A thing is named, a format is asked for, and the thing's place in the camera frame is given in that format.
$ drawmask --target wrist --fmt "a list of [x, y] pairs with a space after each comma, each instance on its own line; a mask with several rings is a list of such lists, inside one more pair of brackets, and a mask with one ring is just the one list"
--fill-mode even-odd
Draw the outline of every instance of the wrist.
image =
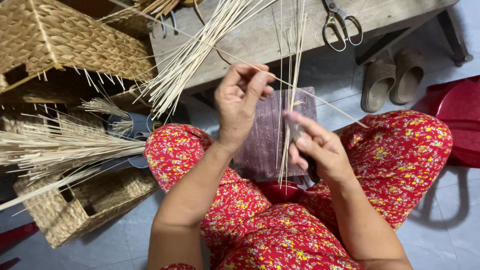
[[239, 150], [238, 147], [223, 143], [220, 140], [213, 142], [210, 148], [215, 149], [215, 152], [220, 156], [228, 158], [229, 160], [232, 159]]
[[360, 183], [357, 180], [357, 177], [352, 173], [351, 176], [337, 177], [335, 179], [326, 179], [330, 189], [337, 189], [341, 191], [350, 191], [360, 188]]

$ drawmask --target knee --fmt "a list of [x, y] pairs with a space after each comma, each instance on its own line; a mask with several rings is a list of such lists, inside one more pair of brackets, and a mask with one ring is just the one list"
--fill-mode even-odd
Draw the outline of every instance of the knee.
[[405, 135], [431, 146], [443, 148], [450, 152], [453, 145], [452, 133], [441, 120], [418, 111], [398, 111], [397, 120], [405, 128]]
[[191, 145], [208, 139], [199, 128], [187, 124], [166, 124], [153, 131], [145, 144], [144, 155], [154, 149]]

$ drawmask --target brown slipper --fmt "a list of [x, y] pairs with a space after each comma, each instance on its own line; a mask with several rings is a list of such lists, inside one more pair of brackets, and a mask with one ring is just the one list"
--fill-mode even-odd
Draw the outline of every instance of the brown slipper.
[[365, 72], [361, 107], [368, 112], [379, 111], [385, 104], [388, 92], [395, 85], [395, 63], [384, 54]]
[[415, 98], [423, 79], [423, 56], [417, 49], [406, 48], [395, 56], [396, 84], [390, 99], [396, 104], [407, 104]]

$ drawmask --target woman's right hand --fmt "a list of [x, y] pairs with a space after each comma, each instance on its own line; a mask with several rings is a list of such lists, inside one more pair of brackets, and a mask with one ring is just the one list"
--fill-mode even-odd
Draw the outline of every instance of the woman's right hand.
[[343, 183], [355, 179], [347, 153], [335, 133], [297, 112], [289, 111], [284, 114], [305, 129], [302, 137], [290, 144], [288, 153], [293, 163], [304, 170], [308, 168], [307, 161], [299, 155], [301, 151], [317, 162], [317, 174], [327, 184], [332, 181]]

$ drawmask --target fingernail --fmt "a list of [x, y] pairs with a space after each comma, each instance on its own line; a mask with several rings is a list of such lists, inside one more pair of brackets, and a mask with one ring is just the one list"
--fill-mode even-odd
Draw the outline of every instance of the fingernail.
[[304, 138], [299, 138], [296, 144], [297, 146], [304, 148], [305, 146], [307, 146], [307, 141]]

